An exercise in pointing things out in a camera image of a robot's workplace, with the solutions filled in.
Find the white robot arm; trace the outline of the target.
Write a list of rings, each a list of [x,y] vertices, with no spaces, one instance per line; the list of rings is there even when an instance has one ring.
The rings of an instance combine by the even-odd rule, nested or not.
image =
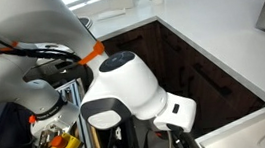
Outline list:
[[[66,101],[44,80],[24,80],[40,58],[91,69],[93,81],[81,105]],[[0,0],[0,102],[34,113],[34,137],[52,125],[69,130],[78,117],[101,130],[134,116],[163,131],[188,132],[196,116],[194,100],[161,88],[136,54],[107,56],[102,42],[61,0]]]

